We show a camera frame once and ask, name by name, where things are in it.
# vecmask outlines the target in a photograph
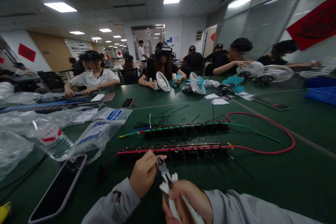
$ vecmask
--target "white shirt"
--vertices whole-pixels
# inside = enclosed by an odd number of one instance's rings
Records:
[[[139,60],[146,60],[146,58],[144,57],[145,51],[142,47],[138,48],[138,55],[139,55]]]
[[[75,76],[69,81],[72,85],[86,86],[87,88],[92,88],[98,84],[103,84],[111,80],[120,81],[118,75],[116,75],[110,69],[104,69],[103,74],[98,77],[98,79],[93,75],[93,72],[84,72],[80,75]]]
[[[26,70],[21,70],[21,69],[18,68],[18,69],[15,71],[15,74],[18,74],[18,75],[25,75],[25,74],[27,74],[27,73],[29,73],[29,72],[33,72],[34,74],[37,74],[37,72],[36,72],[35,70],[31,69],[31,68],[26,68]]]

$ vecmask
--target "smartphone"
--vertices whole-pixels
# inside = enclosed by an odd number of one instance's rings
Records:
[[[270,100],[268,100],[264,97],[261,97],[261,96],[252,96],[252,97],[250,97],[250,99],[254,100],[256,102],[262,103],[266,106],[272,107],[272,108],[274,108],[276,110],[279,110],[279,111],[289,110],[289,107],[287,107],[286,105],[283,105],[281,103],[273,103]]]
[[[128,109],[132,106],[134,101],[134,98],[128,98],[124,101],[124,104],[121,106],[121,108]]]
[[[40,223],[62,212],[85,165],[87,155],[68,159],[31,214],[28,223]]]

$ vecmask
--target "gray sleeve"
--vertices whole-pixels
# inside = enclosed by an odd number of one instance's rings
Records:
[[[226,194],[219,190],[204,192],[211,203],[213,223],[216,224],[320,223],[248,194],[239,195],[233,190]]]
[[[106,196],[101,197],[85,215],[82,224],[125,223],[140,203],[128,178],[116,185]]]

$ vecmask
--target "plastic water bottle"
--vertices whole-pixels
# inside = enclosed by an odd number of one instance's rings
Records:
[[[26,137],[52,159],[61,162],[68,158],[72,142],[55,123],[37,118],[28,122],[26,129]]]

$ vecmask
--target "green wire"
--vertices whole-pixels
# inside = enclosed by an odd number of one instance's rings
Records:
[[[253,130],[254,132],[258,133],[259,135],[262,135],[264,137],[267,137],[269,139],[272,139],[273,141],[276,141],[278,143],[281,143],[281,141],[271,137],[271,136],[267,136],[263,133],[260,133],[254,129],[252,129],[251,127],[249,126],[246,126],[246,125],[242,125],[242,124],[233,124],[233,123],[221,123],[221,122],[206,122],[204,124],[193,124],[193,125],[180,125],[180,127],[176,127],[176,126],[168,126],[168,127],[165,127],[165,128],[155,128],[155,129],[148,129],[148,130],[145,130],[144,132],[150,132],[150,131],[160,131],[160,130],[168,130],[168,129],[173,129],[173,128],[185,128],[185,127],[191,127],[191,126],[199,126],[199,125],[208,125],[208,124],[229,124],[229,125],[237,125],[237,126],[242,126],[242,127],[245,127],[245,128],[249,128],[250,130]],[[132,133],[129,133],[129,134],[126,134],[126,135],[123,135],[123,136],[120,136],[120,137],[126,137],[126,136],[129,136],[129,135],[133,135],[133,134],[137,134],[139,131],[135,131],[135,132],[132,132]]]

